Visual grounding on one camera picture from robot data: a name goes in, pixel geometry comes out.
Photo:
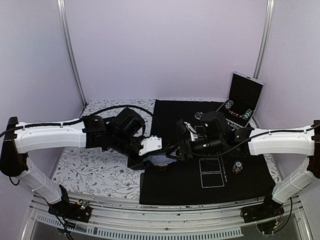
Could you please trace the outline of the red black chip stack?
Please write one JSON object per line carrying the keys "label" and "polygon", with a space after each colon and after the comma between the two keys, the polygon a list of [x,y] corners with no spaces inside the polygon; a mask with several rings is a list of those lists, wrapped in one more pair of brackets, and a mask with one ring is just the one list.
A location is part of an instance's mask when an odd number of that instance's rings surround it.
{"label": "red black chip stack", "polygon": [[164,165],[164,166],[159,166],[158,167],[160,171],[165,171],[167,169],[167,166]]}

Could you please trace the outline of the blue card deck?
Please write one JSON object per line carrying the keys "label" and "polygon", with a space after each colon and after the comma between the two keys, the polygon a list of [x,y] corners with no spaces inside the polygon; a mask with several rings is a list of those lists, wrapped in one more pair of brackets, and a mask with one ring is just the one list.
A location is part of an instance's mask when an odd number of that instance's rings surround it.
{"label": "blue card deck", "polygon": [[175,159],[168,158],[165,154],[149,155],[144,160],[150,161],[154,166],[167,166],[176,162]]}

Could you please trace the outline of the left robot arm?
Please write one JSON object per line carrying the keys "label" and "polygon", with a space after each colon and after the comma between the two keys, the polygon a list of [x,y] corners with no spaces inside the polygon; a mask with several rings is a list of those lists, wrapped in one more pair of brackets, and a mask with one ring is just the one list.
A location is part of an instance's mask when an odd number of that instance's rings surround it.
{"label": "left robot arm", "polygon": [[0,171],[27,184],[41,195],[63,216],[74,213],[67,191],[53,183],[29,158],[35,150],[53,148],[101,148],[127,156],[129,160],[142,162],[144,155],[160,150],[162,140],[156,136],[136,137],[139,130],[145,130],[144,119],[135,112],[136,106],[122,105],[117,116],[103,118],[97,111],[74,120],[46,123],[19,122],[11,117],[3,138]]}

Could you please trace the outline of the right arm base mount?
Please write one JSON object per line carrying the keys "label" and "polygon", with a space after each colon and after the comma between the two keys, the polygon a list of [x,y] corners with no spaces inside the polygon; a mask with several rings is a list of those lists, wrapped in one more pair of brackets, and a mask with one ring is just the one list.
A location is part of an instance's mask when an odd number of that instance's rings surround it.
{"label": "right arm base mount", "polygon": [[265,199],[263,203],[243,207],[240,216],[245,223],[263,221],[256,225],[258,231],[263,235],[272,235],[276,232],[283,220],[284,208],[282,203],[277,203],[270,199]]}

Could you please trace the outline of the black dealer button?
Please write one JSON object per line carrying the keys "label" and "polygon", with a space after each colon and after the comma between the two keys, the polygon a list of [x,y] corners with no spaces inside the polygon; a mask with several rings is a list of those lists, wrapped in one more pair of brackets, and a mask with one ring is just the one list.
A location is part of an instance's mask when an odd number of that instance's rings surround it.
{"label": "black dealer button", "polygon": [[195,115],[194,115],[194,117],[195,117],[197,120],[200,120],[203,115],[204,115],[203,112],[196,112]]}

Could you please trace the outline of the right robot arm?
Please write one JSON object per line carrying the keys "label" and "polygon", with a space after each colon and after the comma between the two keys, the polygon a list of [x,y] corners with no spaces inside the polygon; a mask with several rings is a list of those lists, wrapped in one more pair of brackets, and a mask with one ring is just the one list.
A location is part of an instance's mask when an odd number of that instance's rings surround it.
{"label": "right robot arm", "polygon": [[319,120],[298,128],[267,130],[247,127],[232,130],[221,112],[211,111],[201,116],[200,123],[204,136],[196,138],[197,132],[187,122],[177,122],[178,134],[190,134],[189,138],[178,140],[181,160],[223,156],[240,147],[246,148],[251,156],[304,156],[303,162],[290,175],[271,188],[258,208],[262,218],[269,218],[278,210],[278,205],[320,178]]}

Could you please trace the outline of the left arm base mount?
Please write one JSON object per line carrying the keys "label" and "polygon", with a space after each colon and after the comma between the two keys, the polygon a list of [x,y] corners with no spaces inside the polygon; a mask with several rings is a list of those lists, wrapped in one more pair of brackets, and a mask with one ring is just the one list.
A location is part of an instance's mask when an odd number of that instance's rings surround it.
{"label": "left arm base mount", "polygon": [[60,184],[61,200],[55,204],[49,204],[48,213],[63,219],[69,219],[88,223],[92,214],[92,208],[88,200],[79,199],[72,203],[69,200],[67,190]]}

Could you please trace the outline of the blue white chip stack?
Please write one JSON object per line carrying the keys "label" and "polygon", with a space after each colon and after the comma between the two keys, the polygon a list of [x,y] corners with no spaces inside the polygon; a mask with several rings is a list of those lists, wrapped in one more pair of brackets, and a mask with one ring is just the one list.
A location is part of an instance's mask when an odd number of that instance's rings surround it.
{"label": "blue white chip stack", "polygon": [[243,169],[243,163],[241,161],[235,161],[232,167],[232,172],[239,174]]}

